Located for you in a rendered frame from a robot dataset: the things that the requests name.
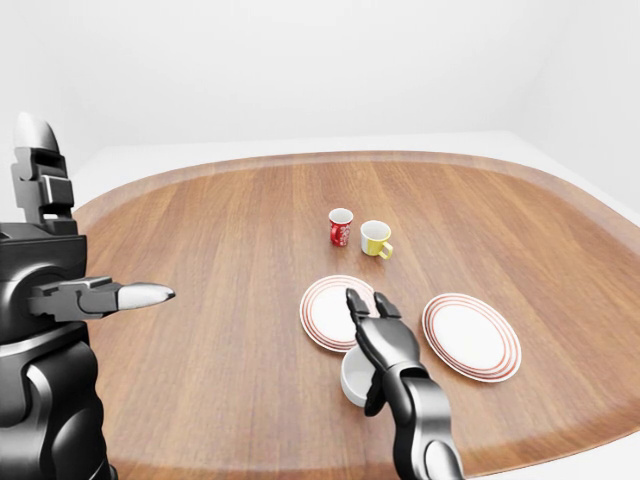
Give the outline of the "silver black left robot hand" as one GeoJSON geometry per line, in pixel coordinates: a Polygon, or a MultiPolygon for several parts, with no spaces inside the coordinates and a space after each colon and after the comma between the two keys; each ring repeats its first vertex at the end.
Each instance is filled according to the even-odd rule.
{"type": "Polygon", "coordinates": [[[174,298],[165,285],[122,285],[108,276],[87,276],[87,238],[72,216],[72,182],[46,121],[19,114],[14,153],[11,173],[25,219],[0,223],[0,344],[57,323],[101,319],[174,298]]]}

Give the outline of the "white and yellow mug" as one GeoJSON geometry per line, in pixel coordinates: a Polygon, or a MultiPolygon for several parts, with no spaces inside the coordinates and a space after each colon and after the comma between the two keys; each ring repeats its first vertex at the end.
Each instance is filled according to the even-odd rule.
{"type": "Polygon", "coordinates": [[[360,227],[361,250],[368,256],[379,256],[388,260],[393,253],[393,247],[389,243],[391,228],[379,220],[369,220],[360,227]]]}

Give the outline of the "plain white mug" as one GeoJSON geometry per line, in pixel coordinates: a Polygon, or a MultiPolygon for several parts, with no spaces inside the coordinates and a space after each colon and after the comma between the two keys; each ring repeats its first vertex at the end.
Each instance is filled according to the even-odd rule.
{"type": "Polygon", "coordinates": [[[341,387],[346,398],[354,405],[363,408],[367,393],[372,386],[375,366],[356,345],[343,357],[340,371],[341,387]]]}

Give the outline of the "red patterned mug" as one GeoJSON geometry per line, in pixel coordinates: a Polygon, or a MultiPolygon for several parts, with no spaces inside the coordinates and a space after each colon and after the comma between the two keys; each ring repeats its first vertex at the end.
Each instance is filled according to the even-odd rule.
{"type": "Polygon", "coordinates": [[[353,213],[346,208],[335,208],[329,212],[328,217],[330,221],[331,243],[338,247],[346,246],[354,218],[353,213]]]}

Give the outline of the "white plate with red rings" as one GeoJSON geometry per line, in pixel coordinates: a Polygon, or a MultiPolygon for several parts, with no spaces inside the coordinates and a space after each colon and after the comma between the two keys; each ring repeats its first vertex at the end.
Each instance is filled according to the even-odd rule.
{"type": "Polygon", "coordinates": [[[468,378],[502,382],[520,368],[522,349],[516,332],[497,310],[475,297],[438,295],[425,306],[421,324],[436,355],[468,378]]]}
{"type": "Polygon", "coordinates": [[[304,331],[317,345],[345,353],[356,345],[355,325],[346,301],[352,288],[374,312],[374,289],[361,279],[348,275],[331,275],[315,281],[304,293],[300,321],[304,331]]]}

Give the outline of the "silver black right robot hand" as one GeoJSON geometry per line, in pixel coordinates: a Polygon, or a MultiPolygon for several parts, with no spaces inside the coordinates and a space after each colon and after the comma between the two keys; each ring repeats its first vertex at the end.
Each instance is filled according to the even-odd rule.
{"type": "Polygon", "coordinates": [[[394,420],[401,425],[409,422],[412,403],[402,381],[402,374],[426,378],[426,368],[420,362],[420,348],[413,332],[402,321],[397,307],[380,293],[374,294],[379,315],[372,317],[357,291],[346,290],[346,304],[356,327],[355,338],[365,357],[374,366],[372,384],[367,392],[365,414],[377,415],[385,404],[394,420]]]}

